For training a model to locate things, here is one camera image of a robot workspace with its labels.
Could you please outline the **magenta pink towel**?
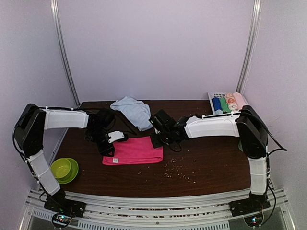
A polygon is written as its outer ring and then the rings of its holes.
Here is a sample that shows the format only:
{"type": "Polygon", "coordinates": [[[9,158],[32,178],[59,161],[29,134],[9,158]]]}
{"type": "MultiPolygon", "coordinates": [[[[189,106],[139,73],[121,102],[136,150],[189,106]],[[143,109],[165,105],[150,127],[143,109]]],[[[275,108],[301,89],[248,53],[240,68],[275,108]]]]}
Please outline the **magenta pink towel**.
{"type": "Polygon", "coordinates": [[[154,148],[150,137],[129,138],[115,142],[113,157],[104,156],[103,165],[135,165],[159,163],[164,158],[163,147],[154,148]]]}

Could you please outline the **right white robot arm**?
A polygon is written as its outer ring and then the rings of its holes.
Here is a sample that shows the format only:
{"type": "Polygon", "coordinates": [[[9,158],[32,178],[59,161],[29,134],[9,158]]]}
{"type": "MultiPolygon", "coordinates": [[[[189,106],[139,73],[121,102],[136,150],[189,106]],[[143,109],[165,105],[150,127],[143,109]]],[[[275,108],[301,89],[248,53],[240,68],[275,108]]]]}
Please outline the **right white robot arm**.
{"type": "Polygon", "coordinates": [[[151,141],[155,148],[184,140],[204,137],[235,137],[241,141],[242,150],[249,162],[250,193],[246,200],[249,211],[257,211],[264,204],[263,195],[267,191],[268,131],[263,121],[250,105],[239,112],[221,115],[183,116],[178,121],[159,110],[149,118],[155,133],[151,141]]]}

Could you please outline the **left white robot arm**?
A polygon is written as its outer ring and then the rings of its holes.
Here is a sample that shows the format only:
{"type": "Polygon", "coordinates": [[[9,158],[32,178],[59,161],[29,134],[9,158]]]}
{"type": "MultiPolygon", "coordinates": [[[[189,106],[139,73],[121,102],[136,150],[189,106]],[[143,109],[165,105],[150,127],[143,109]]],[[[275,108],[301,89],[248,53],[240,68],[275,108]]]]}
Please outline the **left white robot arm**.
{"type": "Polygon", "coordinates": [[[86,140],[95,143],[102,156],[112,157],[115,148],[110,141],[107,128],[114,119],[114,114],[106,109],[93,113],[74,108],[38,107],[33,103],[25,107],[12,132],[13,144],[46,194],[52,196],[50,204],[59,213],[69,209],[69,202],[63,198],[65,192],[51,172],[43,154],[45,130],[86,129],[86,140]]]}

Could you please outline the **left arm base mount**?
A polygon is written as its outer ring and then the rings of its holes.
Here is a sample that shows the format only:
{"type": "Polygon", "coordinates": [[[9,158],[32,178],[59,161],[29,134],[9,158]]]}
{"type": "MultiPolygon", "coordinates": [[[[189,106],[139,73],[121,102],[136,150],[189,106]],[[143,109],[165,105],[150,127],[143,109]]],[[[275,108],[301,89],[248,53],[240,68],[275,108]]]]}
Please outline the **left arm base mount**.
{"type": "Polygon", "coordinates": [[[83,217],[85,212],[86,204],[81,201],[64,199],[64,201],[54,201],[52,198],[48,197],[44,208],[57,213],[64,214],[70,217],[83,217]]]}

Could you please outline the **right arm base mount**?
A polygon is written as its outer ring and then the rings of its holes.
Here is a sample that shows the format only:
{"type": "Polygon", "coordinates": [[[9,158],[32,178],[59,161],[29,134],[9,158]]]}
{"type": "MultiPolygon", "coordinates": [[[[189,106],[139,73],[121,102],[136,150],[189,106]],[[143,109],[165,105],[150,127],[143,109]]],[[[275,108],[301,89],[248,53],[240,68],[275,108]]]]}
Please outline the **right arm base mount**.
{"type": "Polygon", "coordinates": [[[232,201],[229,203],[233,217],[246,215],[254,212],[261,212],[269,208],[270,202],[267,195],[249,194],[249,198],[232,201]]]}

